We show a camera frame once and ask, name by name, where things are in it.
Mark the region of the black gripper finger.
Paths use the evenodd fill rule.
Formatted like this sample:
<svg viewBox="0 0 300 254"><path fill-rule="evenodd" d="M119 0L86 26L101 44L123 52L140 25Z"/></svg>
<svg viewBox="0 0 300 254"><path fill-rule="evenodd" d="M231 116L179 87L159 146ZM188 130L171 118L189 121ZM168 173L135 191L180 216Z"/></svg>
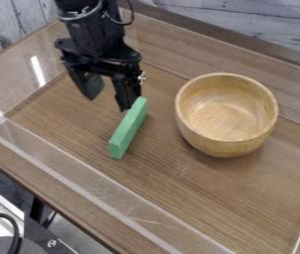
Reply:
<svg viewBox="0 0 300 254"><path fill-rule="evenodd" d="M66 68L78 90L89 100L100 96L105 83L101 74L94 70L92 63L66 63Z"/></svg>
<svg viewBox="0 0 300 254"><path fill-rule="evenodd" d="M137 98L141 96L143 88L140 80L136 76L119 73L112 81L116 90L116 101L120 111L124 112L132 108Z"/></svg>

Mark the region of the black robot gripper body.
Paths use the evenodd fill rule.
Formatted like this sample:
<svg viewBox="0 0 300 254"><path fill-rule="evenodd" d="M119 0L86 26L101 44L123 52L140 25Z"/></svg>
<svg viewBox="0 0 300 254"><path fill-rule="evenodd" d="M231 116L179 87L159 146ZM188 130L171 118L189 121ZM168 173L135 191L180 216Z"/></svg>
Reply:
<svg viewBox="0 0 300 254"><path fill-rule="evenodd" d="M58 39L57 48L64 53L64 62L93 64L105 76L119 73L136 76L140 84L145 72L140 67L141 54L125 43L125 22L120 11L61 11L60 19L66 24L70 36Z"/></svg>

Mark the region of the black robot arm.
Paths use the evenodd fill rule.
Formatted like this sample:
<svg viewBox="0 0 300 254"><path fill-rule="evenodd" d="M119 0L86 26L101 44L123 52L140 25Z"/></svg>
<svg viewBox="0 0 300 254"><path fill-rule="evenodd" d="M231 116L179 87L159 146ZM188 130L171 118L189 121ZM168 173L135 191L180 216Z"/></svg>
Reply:
<svg viewBox="0 0 300 254"><path fill-rule="evenodd" d="M133 4L127 1L129 21L123 18L117 0L56 0L60 20L70 33L57 39L56 47L70 77L84 96L96 100L108 76L121 111L129 110L141 96L145 79L143 55L125 43L125 27L136 18Z"/></svg>

